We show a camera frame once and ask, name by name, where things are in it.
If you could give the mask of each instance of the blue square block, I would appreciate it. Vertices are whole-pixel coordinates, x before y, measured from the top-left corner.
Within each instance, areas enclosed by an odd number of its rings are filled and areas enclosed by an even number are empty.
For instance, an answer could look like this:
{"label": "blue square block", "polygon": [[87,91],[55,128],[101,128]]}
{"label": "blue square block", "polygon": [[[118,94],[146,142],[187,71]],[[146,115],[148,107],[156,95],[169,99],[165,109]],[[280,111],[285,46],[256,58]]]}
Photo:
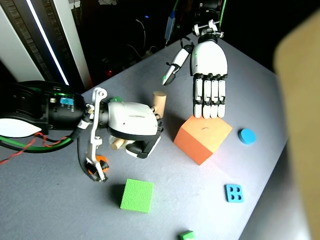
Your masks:
{"label": "blue square block", "polygon": [[226,200],[229,203],[243,203],[244,196],[240,185],[227,184],[225,185]]}

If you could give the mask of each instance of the orange block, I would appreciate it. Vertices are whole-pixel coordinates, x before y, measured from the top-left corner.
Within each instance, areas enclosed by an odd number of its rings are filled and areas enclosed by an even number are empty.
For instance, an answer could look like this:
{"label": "orange block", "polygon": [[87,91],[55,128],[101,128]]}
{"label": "orange block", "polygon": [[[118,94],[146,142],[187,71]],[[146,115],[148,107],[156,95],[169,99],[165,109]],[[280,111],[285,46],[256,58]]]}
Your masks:
{"label": "orange block", "polygon": [[180,127],[174,144],[201,165],[219,148],[231,130],[232,127],[219,117],[204,119],[191,116]]}

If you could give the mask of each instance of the textured green block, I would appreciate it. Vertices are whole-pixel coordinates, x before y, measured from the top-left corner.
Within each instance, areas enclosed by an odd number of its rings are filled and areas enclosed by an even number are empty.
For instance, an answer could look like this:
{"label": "textured green block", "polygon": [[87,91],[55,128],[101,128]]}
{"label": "textured green block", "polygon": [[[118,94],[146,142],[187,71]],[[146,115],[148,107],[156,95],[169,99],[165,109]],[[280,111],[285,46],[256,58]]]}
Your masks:
{"label": "textured green block", "polygon": [[195,233],[193,231],[187,231],[180,235],[181,240],[196,240]]}
{"label": "textured green block", "polygon": [[121,209],[149,213],[154,183],[127,179],[121,202]]}

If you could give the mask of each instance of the table surface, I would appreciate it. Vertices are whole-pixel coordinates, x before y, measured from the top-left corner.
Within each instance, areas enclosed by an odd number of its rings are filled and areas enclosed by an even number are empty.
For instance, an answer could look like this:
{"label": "table surface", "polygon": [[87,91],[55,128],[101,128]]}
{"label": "table surface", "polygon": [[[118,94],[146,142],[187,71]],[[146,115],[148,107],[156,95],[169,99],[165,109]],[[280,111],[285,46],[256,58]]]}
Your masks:
{"label": "table surface", "polygon": [[[224,120],[233,130],[214,155],[198,166],[173,144],[193,114],[189,63],[171,85],[161,85],[165,63],[180,49],[176,42],[100,84],[107,99],[120,96],[148,105],[153,91],[167,93],[164,132],[153,153],[137,159],[123,149],[114,151],[107,144],[109,134],[100,130],[104,145],[97,153],[107,156],[110,165],[105,183],[83,173],[76,143],[13,158],[0,166],[0,239],[176,240],[192,230],[198,240],[237,240],[288,137],[276,75],[226,42],[219,44],[228,60]],[[86,101],[91,94],[83,94]],[[242,128],[255,132],[254,144],[241,143]],[[52,131],[50,136],[67,134]],[[88,131],[81,135],[82,156],[87,140]],[[0,149],[2,159],[12,152]],[[149,214],[119,208],[127,178],[154,183]],[[244,202],[227,202],[225,184],[241,185]]]}

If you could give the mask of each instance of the white light strip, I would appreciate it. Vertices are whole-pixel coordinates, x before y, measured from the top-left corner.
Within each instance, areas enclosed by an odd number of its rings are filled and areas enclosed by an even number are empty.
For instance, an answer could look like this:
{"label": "white light strip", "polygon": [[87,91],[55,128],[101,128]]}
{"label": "white light strip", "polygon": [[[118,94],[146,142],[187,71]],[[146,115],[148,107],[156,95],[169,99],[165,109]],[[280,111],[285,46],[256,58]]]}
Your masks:
{"label": "white light strip", "polygon": [[50,54],[51,54],[51,56],[52,56],[52,58],[53,58],[53,60],[54,60],[54,62],[55,62],[55,65],[56,65],[56,67],[58,68],[58,70],[59,70],[59,72],[60,72],[60,74],[61,74],[61,76],[62,76],[62,78],[63,78],[63,80],[64,80],[64,83],[65,83],[66,85],[69,85],[69,83],[68,83],[68,81],[67,81],[67,78],[66,78],[64,72],[62,71],[62,68],[61,68],[61,66],[60,66],[60,64],[59,64],[59,62],[58,62],[58,59],[57,59],[57,57],[56,57],[56,55],[55,55],[55,53],[54,53],[54,51],[53,51],[53,49],[52,49],[52,47],[51,47],[51,45],[50,45],[50,42],[49,42],[49,40],[48,40],[48,38],[47,38],[47,35],[46,35],[46,33],[45,33],[45,31],[44,31],[44,29],[43,29],[43,27],[42,27],[42,25],[41,25],[41,23],[40,23],[40,21],[39,21],[39,18],[38,18],[37,13],[36,13],[36,11],[35,11],[35,9],[34,9],[34,6],[32,5],[32,3],[31,3],[30,0],[26,0],[26,3],[27,3],[28,6],[29,6],[29,9],[30,9],[30,11],[31,11],[31,13],[32,13],[32,15],[33,15],[33,18],[34,18],[35,22],[36,22],[36,25],[38,26],[38,28],[39,28],[39,30],[40,30],[40,33],[41,33],[41,35],[42,35],[42,37],[43,37],[43,39],[44,39],[44,41],[45,41],[46,46],[47,46],[48,49],[49,49],[49,52],[50,52]]}

